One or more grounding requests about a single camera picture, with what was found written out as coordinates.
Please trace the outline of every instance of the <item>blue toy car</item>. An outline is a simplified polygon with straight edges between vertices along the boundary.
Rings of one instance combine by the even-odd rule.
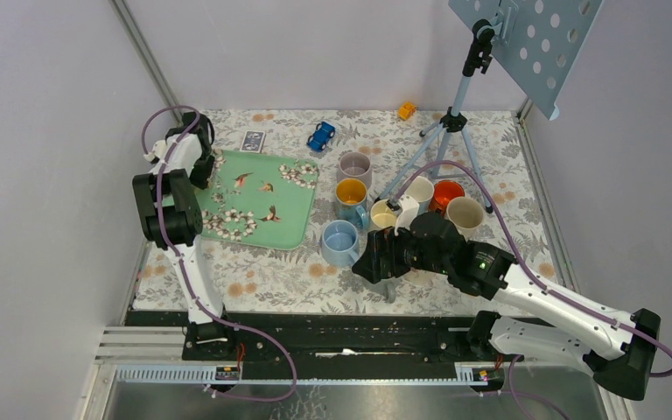
[[[328,122],[321,122],[315,126],[315,132],[308,137],[308,147],[313,151],[323,151],[328,144],[328,140],[336,135],[336,129]]]

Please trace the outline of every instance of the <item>perforated panel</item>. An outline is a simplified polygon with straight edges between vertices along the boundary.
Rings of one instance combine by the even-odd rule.
[[[291,380],[240,380],[215,379],[216,366],[189,365],[128,365],[118,366],[116,379],[120,382],[143,383],[195,383],[195,384],[248,384],[289,385]],[[389,379],[389,380],[298,380],[299,385],[473,385],[485,386],[487,382],[474,381],[473,369],[455,363],[457,379]]]
[[[450,0],[468,28],[499,9],[518,9],[507,43],[493,43],[493,57],[549,119],[604,0]]]

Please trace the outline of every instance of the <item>mug handle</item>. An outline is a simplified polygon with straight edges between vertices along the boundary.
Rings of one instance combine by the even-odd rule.
[[[355,265],[356,262],[357,262],[357,260],[359,260],[359,254],[357,254],[357,251],[355,251],[354,249],[352,249],[351,251],[349,251],[349,256],[350,256],[350,257],[352,258],[352,260],[353,260],[352,263],[349,264],[349,266]]]
[[[357,224],[359,229],[369,228],[369,213],[364,206],[355,206],[354,211],[357,213]]]

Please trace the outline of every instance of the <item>music stand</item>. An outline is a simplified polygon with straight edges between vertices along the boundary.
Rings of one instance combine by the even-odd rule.
[[[493,58],[501,64],[528,98],[554,120],[559,114],[555,101],[576,61],[604,0],[450,0],[450,8],[472,31],[472,43],[462,69],[454,103],[446,115],[419,132],[428,137],[409,162],[401,168],[376,200],[386,199],[416,161],[442,134],[436,160],[444,160],[452,133],[460,132],[472,170],[482,181],[467,119],[460,109],[470,79],[476,70],[486,72]],[[439,166],[429,171],[431,179],[455,178],[439,175]],[[486,211],[493,209],[485,199]],[[397,208],[392,200],[391,207]]]

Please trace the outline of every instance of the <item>tripod stand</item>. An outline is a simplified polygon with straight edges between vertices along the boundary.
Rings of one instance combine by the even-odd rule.
[[[447,109],[447,114],[439,119],[439,121],[434,122],[429,127],[421,130],[418,133],[420,137],[426,137],[429,135],[426,140],[423,142],[422,146],[418,149],[415,155],[408,161],[406,165],[401,168],[398,174],[390,181],[390,184],[383,190],[377,200],[386,199],[393,188],[396,187],[398,182],[400,182],[405,176],[408,170],[415,168],[416,161],[426,152],[426,149],[437,139],[439,136],[442,136],[442,143],[439,145],[437,150],[437,159],[443,160],[445,153],[447,152],[447,147],[449,142],[452,139],[452,133],[460,132],[462,138],[465,140],[465,147],[467,148],[467,154],[470,155],[470,162],[472,163],[472,170],[475,172],[475,175],[482,182],[483,178],[480,175],[480,165],[478,164],[478,157],[475,155],[475,148],[471,142],[470,133],[467,131],[467,118],[465,118],[462,113],[459,112],[462,107],[462,102],[465,100],[465,95],[467,93],[467,88],[470,86],[470,78],[475,74],[475,70],[480,70],[481,74],[485,74],[488,66],[491,64],[491,40],[495,35],[495,29],[491,26],[490,22],[485,19],[481,19],[475,23],[472,27],[472,44],[470,44],[470,51],[467,54],[467,59],[465,60],[465,65],[462,69],[462,79],[459,81],[459,87],[457,89],[457,95],[454,98],[454,103],[451,107]],[[431,169],[429,171],[429,177],[431,179],[448,179],[455,178],[457,175],[439,175],[439,166]],[[493,212],[491,204],[488,199],[485,200],[486,212],[489,214]]]

